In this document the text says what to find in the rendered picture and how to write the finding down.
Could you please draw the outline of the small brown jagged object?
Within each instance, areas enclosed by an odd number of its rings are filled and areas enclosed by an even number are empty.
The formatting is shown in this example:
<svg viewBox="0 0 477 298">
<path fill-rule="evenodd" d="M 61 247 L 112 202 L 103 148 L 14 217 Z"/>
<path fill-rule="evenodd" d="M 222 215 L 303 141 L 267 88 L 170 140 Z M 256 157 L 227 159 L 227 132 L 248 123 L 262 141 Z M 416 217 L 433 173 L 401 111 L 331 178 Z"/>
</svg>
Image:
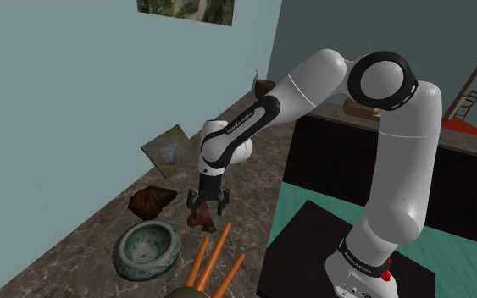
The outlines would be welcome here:
<svg viewBox="0 0 477 298">
<path fill-rule="evenodd" d="M 197 214 L 193 212 L 187 218 L 187 225 L 191 228 L 195 228 L 197 226 L 202 227 L 203 232 L 207 233 L 214 233 L 217 228 L 214 225 L 214 221 L 212 220 L 211 213 L 209 211 L 209 206 L 205 202 L 199 206 L 197 209 Z"/>
</svg>

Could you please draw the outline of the brown pot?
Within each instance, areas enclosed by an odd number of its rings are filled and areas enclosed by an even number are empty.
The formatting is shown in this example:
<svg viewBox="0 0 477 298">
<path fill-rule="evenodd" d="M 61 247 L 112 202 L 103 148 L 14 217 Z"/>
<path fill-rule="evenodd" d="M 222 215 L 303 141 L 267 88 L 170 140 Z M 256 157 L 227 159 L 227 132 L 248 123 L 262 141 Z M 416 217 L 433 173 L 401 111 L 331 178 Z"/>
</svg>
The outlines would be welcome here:
<svg viewBox="0 0 477 298">
<path fill-rule="evenodd" d="M 257 99 L 265 96 L 275 88 L 276 83 L 272 80 L 258 79 L 254 84 L 254 95 Z"/>
</svg>

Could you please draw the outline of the olive round base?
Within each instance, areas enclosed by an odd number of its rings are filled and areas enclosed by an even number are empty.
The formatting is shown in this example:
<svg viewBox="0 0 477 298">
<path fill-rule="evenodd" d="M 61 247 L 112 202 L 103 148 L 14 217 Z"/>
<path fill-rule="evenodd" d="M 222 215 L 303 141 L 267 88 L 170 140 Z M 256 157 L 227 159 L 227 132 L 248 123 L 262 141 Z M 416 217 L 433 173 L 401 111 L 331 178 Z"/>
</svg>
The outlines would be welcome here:
<svg viewBox="0 0 477 298">
<path fill-rule="evenodd" d="M 181 286 L 170 291 L 164 298 L 210 298 L 205 293 L 189 286 Z"/>
</svg>

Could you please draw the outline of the dark brown shell-shaped object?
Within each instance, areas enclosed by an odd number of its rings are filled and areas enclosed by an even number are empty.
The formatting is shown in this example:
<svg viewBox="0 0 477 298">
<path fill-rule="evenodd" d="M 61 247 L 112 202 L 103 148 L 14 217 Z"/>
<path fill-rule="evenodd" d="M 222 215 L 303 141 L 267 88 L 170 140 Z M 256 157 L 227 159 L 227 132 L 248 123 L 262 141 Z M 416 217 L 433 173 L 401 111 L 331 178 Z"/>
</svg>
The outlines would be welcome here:
<svg viewBox="0 0 477 298">
<path fill-rule="evenodd" d="M 137 191 L 129 201 L 128 209 L 142 220 L 155 219 L 178 195 L 176 190 L 148 186 Z"/>
</svg>

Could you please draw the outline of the dark counter with wooden top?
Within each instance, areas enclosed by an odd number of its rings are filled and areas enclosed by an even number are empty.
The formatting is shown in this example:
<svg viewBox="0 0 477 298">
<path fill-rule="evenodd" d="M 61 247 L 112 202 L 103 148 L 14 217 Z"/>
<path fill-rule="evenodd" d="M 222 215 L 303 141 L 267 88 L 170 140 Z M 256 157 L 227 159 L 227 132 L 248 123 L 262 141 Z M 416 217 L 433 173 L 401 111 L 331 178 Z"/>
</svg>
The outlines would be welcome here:
<svg viewBox="0 0 477 298">
<path fill-rule="evenodd" d="M 365 205 L 378 126 L 332 104 L 319 106 L 296 122 L 284 182 Z M 441 131 L 425 222 L 477 241 L 477 136 Z"/>
</svg>

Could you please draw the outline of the wooden door frame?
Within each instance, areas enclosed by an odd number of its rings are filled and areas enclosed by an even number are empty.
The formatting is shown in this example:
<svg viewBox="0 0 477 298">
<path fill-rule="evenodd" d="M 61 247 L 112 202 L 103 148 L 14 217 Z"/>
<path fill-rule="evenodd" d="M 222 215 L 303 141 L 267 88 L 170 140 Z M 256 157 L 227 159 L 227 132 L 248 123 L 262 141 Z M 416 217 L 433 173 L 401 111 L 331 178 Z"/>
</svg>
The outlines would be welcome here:
<svg viewBox="0 0 477 298">
<path fill-rule="evenodd" d="M 464 92 L 466 92 L 466 90 L 468 90 L 469 86 L 471 85 L 471 83 L 474 81 L 474 79 L 476 78 L 477 76 L 477 65 L 474 69 L 474 71 L 471 73 L 471 75 L 469 76 L 468 80 L 466 81 L 466 83 L 463 85 L 463 87 L 461 88 L 460 92 L 457 94 L 457 96 L 455 97 L 454 101 L 452 102 L 452 104 L 449 106 L 449 108 L 446 110 L 446 112 L 443 114 L 442 118 L 443 119 L 449 119 L 451 116 L 452 116 L 452 112 L 455 110 L 455 108 L 458 106 L 459 102 L 461 101 L 461 98 L 463 97 L 463 94 Z"/>
</svg>

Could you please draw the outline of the dark robot stand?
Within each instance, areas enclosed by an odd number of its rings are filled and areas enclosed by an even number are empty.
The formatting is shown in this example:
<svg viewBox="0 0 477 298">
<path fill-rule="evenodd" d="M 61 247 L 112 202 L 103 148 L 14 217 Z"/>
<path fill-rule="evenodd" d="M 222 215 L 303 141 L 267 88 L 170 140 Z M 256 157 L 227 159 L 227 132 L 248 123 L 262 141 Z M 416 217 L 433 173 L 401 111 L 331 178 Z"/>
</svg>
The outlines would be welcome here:
<svg viewBox="0 0 477 298">
<path fill-rule="evenodd" d="M 267 247 L 257 287 L 260 298 L 338 298 L 324 270 L 352 226 L 306 201 Z M 399 298 L 435 298 L 435 275 L 399 252 L 391 255 Z"/>
</svg>

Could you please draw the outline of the green landscape wall picture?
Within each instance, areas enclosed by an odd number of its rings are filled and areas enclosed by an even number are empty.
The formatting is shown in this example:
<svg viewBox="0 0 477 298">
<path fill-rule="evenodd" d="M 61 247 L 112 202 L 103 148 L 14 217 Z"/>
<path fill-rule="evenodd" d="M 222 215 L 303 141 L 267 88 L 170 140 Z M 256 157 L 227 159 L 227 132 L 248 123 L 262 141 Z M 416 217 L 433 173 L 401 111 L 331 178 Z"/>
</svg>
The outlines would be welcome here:
<svg viewBox="0 0 477 298">
<path fill-rule="evenodd" d="M 232 26 L 235 0 L 136 0 L 137 11 Z"/>
</svg>

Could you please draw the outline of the orange stick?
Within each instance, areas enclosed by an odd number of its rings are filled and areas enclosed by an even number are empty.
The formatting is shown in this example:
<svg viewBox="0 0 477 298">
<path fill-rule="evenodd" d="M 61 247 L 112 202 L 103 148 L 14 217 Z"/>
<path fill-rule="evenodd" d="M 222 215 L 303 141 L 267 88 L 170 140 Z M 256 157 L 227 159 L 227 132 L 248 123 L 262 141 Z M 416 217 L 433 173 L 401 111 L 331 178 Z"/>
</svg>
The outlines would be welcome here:
<svg viewBox="0 0 477 298">
<path fill-rule="evenodd" d="M 215 242 L 214 248 L 211 251 L 211 254 L 208 258 L 208 261 L 206 262 L 206 264 L 205 264 L 205 266 L 204 266 L 204 268 L 203 268 L 203 270 L 200 274 L 200 277 L 199 277 L 199 279 L 196 283 L 196 286 L 195 286 L 196 290 L 198 290 L 198 291 L 203 291 L 204 290 L 205 285 L 206 285 L 206 283 L 208 281 L 208 278 L 210 276 L 210 273 L 213 270 L 214 264 L 219 257 L 220 251 L 221 251 L 222 246 L 225 242 L 225 238 L 230 231 L 230 227 L 231 227 L 231 222 L 227 222 L 225 224 L 225 227 L 222 230 L 218 240 Z"/>
<path fill-rule="evenodd" d="M 198 273 L 198 270 L 201 266 L 204 253 L 207 249 L 207 245 L 208 245 L 208 237 L 204 237 L 203 240 L 202 240 L 202 244 L 200 245 L 200 248 L 199 248 L 199 250 L 197 252 L 197 255 L 194 259 L 194 262 L 191 266 L 191 270 L 190 270 L 190 272 L 187 276 L 185 286 L 189 286 L 189 287 L 194 286 L 194 282 L 196 281 L 197 273 Z"/>
<path fill-rule="evenodd" d="M 212 294 L 211 298 L 222 298 L 223 294 L 226 292 L 230 282 L 234 278 L 237 270 L 241 266 L 243 260 L 245 258 L 245 254 L 241 253 L 240 256 L 236 259 L 232 267 L 230 268 L 229 272 L 225 275 L 225 277 L 222 279 L 222 281 L 219 283 L 218 288 L 216 291 Z"/>
</svg>

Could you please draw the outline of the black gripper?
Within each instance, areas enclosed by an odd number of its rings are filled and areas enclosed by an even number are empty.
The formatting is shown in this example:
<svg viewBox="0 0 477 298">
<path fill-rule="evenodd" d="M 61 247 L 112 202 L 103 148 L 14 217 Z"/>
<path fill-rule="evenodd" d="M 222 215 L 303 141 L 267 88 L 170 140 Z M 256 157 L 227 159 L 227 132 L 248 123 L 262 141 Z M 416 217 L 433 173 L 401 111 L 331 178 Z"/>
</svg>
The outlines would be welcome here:
<svg viewBox="0 0 477 298">
<path fill-rule="evenodd" d="M 230 190 L 228 187 L 222 188 L 222 175 L 200 174 L 198 191 L 189 190 L 186 201 L 187 207 L 194 216 L 198 214 L 199 201 L 201 203 L 217 201 L 218 215 L 223 215 L 225 206 L 230 203 Z"/>
</svg>

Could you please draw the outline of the green ceramic bowl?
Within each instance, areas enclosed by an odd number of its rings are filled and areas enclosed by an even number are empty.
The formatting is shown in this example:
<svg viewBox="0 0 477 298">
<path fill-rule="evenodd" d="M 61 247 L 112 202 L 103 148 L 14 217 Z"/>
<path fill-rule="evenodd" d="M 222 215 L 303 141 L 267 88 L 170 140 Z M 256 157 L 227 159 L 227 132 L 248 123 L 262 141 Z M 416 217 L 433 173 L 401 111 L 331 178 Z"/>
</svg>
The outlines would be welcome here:
<svg viewBox="0 0 477 298">
<path fill-rule="evenodd" d="M 116 240 L 112 263 L 125 280 L 149 281 L 167 273 L 180 251 L 180 233 L 173 225 L 147 220 L 133 225 Z"/>
</svg>

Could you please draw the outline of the tan wooden block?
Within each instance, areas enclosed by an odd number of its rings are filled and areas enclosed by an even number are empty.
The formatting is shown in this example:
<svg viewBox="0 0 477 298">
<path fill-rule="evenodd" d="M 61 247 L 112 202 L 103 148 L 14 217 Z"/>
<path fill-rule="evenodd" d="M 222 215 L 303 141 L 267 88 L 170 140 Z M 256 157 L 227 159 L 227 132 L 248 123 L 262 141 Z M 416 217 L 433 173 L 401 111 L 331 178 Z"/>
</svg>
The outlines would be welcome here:
<svg viewBox="0 0 477 298">
<path fill-rule="evenodd" d="M 361 105 L 351 98 L 347 98 L 343 104 L 342 109 L 346 115 L 357 117 L 360 119 L 367 119 L 374 122 L 380 122 L 380 110 L 377 108 L 368 108 Z"/>
</svg>

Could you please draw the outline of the flat olive square board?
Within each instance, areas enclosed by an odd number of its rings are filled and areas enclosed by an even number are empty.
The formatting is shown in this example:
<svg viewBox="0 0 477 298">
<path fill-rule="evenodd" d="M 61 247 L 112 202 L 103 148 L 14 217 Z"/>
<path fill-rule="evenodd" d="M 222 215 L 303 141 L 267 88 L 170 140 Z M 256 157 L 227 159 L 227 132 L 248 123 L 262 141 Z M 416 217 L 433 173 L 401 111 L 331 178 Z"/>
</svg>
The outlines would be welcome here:
<svg viewBox="0 0 477 298">
<path fill-rule="evenodd" d="M 166 179 L 190 159 L 194 149 L 192 141 L 178 124 L 141 147 Z"/>
</svg>

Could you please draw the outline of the wooden chair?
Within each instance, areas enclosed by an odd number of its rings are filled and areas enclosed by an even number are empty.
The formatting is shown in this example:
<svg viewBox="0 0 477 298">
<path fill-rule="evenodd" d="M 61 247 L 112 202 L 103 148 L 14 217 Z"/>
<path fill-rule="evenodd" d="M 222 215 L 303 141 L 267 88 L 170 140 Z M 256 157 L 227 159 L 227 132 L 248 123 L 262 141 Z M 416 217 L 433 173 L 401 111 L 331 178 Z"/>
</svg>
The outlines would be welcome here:
<svg viewBox="0 0 477 298">
<path fill-rule="evenodd" d="M 471 108 L 477 103 L 477 91 L 470 91 L 464 94 L 460 103 L 456 106 L 454 117 L 465 120 Z"/>
</svg>

